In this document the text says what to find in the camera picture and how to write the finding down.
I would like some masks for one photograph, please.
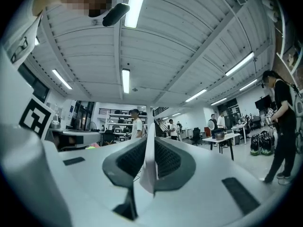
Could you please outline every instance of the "cap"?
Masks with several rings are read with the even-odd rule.
[[[110,7],[107,4],[107,10],[110,10],[111,8],[112,8],[111,4],[110,4]],[[94,10],[94,9],[91,9],[91,10],[89,10],[89,17],[98,17],[101,14],[103,14],[104,12],[105,12],[105,10]]]
[[[136,109],[136,108],[134,108],[134,109],[131,110],[131,113],[132,113],[132,112],[139,113],[139,110]]]

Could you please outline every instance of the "sneaker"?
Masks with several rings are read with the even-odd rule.
[[[278,173],[276,175],[276,177],[277,177],[277,179],[283,179],[283,178],[288,179],[288,178],[290,178],[290,175],[289,176],[285,176],[284,173],[281,172],[281,173]]]
[[[269,180],[267,180],[266,178],[260,178],[259,179],[261,182],[263,182],[263,183],[265,183],[265,184],[271,184],[273,181],[271,180],[271,181],[269,181]]]

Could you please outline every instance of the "staircase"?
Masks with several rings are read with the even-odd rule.
[[[158,125],[158,122],[156,122],[155,120],[154,120],[154,122],[155,122],[156,136],[163,137],[163,134],[164,134],[163,130]]]

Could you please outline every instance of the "ceiling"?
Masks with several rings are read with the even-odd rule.
[[[47,7],[38,28],[40,44],[26,65],[65,97],[152,106],[193,106],[233,97],[259,78],[274,57],[274,27],[261,0],[144,0],[136,29],[124,19],[78,16],[62,5]],[[255,59],[227,77],[250,52]],[[52,73],[57,69],[68,90]],[[129,94],[121,70],[131,71]],[[192,95],[207,92],[189,103]]]

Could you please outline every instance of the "shelf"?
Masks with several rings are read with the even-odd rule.
[[[132,126],[132,123],[107,123],[109,125],[121,125],[121,126]]]
[[[114,113],[109,113],[109,116],[113,117],[113,118],[128,118],[131,119],[132,116],[129,114],[114,114]],[[139,115],[139,118],[147,118],[147,115]]]

